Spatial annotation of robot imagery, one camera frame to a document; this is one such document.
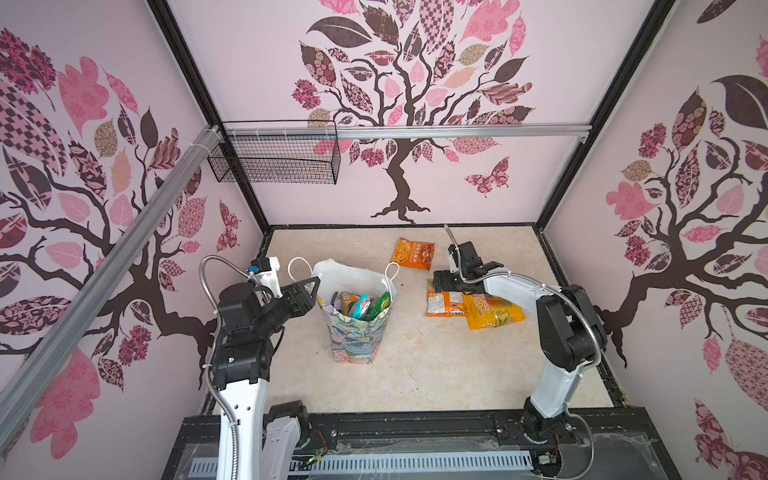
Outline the orange mango snack bag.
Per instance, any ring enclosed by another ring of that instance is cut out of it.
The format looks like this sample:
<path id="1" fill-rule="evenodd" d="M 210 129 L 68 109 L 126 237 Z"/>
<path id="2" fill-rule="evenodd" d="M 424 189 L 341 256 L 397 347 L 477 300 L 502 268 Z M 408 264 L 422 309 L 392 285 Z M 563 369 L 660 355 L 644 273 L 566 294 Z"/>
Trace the orange mango snack bag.
<path id="1" fill-rule="evenodd" d="M 354 309 L 355 305 L 359 302 L 360 296 L 358 294 L 349 292 L 340 292 L 337 298 L 338 310 L 345 316 L 350 315 L 350 311 Z"/>

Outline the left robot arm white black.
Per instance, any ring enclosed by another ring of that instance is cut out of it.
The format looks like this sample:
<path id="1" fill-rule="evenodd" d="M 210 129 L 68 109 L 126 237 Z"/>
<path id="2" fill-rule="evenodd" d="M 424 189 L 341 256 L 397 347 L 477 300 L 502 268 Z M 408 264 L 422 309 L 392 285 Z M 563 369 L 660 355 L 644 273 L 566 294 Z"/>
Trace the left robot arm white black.
<path id="1" fill-rule="evenodd" d="M 294 451 L 308 442 L 310 422 L 300 400 L 268 407 L 272 360 L 286 323 L 315 306 L 318 277 L 279 282 L 277 258 L 241 269 L 220 255 L 199 264 L 203 291 L 219 323 L 206 387 L 220 409 L 219 479 L 286 479 Z"/>

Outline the green white snack bag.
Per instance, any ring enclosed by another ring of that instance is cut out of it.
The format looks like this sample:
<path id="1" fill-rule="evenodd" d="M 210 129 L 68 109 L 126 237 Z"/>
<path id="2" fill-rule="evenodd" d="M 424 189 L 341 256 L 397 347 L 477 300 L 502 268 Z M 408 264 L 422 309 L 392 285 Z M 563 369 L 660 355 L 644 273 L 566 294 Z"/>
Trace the green white snack bag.
<path id="1" fill-rule="evenodd" d="M 392 297 L 389 292 L 385 292 L 380 298 L 372 304 L 369 314 L 367 316 L 368 321 L 373 321 L 383 311 L 385 311 L 391 305 Z"/>

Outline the teal snack packet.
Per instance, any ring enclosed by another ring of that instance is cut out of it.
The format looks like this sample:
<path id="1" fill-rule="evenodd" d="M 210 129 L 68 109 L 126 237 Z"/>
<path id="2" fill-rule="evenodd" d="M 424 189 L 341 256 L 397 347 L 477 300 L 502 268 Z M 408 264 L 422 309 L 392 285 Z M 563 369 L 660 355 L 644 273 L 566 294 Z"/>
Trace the teal snack packet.
<path id="1" fill-rule="evenodd" d="M 365 320 L 371 307 L 371 297 L 362 294 L 359 299 L 350 307 L 348 316 L 355 320 Z"/>

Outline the orange white snack packet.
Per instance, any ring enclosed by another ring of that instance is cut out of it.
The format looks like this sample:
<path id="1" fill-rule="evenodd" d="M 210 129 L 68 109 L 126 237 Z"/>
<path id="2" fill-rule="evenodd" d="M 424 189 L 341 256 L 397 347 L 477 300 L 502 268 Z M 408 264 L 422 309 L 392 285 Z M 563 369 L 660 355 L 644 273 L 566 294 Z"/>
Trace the orange white snack packet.
<path id="1" fill-rule="evenodd" d="M 427 317 L 465 317 L 467 309 L 460 292 L 437 292 L 432 280 L 427 281 Z"/>

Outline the patterned paper gift bag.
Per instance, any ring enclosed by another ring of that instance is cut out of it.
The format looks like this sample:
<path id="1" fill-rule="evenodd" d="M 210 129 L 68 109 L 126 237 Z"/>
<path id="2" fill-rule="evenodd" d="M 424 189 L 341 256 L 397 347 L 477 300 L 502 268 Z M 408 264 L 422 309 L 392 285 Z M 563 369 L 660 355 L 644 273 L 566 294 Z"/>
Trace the patterned paper gift bag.
<path id="1" fill-rule="evenodd" d="M 329 331 L 335 362 L 370 364 L 374 361 L 397 301 L 395 279 L 399 271 L 400 266 L 395 262 L 388 263 L 381 272 L 351 267 L 333 259 L 311 266 L 311 275 L 321 280 L 316 301 Z M 371 306 L 389 292 L 392 301 L 373 321 L 368 321 L 367 317 L 355 320 L 332 307 L 335 292 L 367 294 L 371 297 Z"/>

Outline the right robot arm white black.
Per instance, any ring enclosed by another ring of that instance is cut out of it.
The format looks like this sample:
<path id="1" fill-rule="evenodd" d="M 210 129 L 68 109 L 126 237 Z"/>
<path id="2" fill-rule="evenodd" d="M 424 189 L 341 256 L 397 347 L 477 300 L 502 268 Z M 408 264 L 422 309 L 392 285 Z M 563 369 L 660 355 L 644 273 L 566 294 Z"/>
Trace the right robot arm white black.
<path id="1" fill-rule="evenodd" d="M 545 363 L 521 420 L 526 438 L 542 444 L 567 422 L 570 402 L 587 370 L 602 361 L 606 334 L 586 291 L 578 285 L 551 286 L 513 272 L 499 262 L 484 262 L 470 242 L 459 244 L 445 228 L 450 268 L 433 275 L 437 292 L 466 294 L 477 312 L 506 301 L 536 321 Z"/>

